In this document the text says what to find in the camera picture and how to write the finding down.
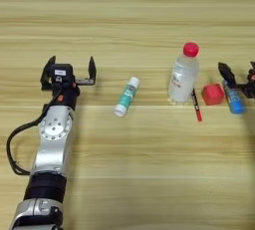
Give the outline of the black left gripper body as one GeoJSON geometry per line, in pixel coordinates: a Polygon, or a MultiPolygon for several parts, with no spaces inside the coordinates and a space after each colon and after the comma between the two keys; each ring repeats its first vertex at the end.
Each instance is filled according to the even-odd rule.
{"type": "Polygon", "coordinates": [[[52,93],[52,99],[48,106],[64,106],[74,110],[80,95],[80,86],[93,86],[96,83],[96,76],[96,74],[92,74],[83,79],[77,79],[75,76],[70,79],[62,77],[61,81],[48,76],[41,77],[42,90],[52,93]]]}

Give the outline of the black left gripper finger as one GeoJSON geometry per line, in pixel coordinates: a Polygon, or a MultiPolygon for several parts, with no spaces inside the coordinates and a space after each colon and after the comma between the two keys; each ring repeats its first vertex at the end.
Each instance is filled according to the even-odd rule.
{"type": "Polygon", "coordinates": [[[55,62],[56,62],[56,57],[53,56],[49,59],[49,61],[45,65],[45,67],[43,69],[42,76],[41,76],[41,80],[40,80],[40,82],[42,84],[46,84],[46,83],[49,82],[49,80],[50,80],[50,68],[55,64],[55,62]]]}
{"type": "Polygon", "coordinates": [[[97,76],[96,64],[93,56],[90,57],[89,61],[89,75],[91,80],[95,80],[97,76]]]}

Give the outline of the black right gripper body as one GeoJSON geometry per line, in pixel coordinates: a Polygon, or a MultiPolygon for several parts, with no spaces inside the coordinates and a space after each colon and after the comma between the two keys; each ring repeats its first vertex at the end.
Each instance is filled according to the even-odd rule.
{"type": "Polygon", "coordinates": [[[235,88],[240,90],[246,98],[255,100],[255,69],[249,70],[246,84],[236,83],[235,88]]]}

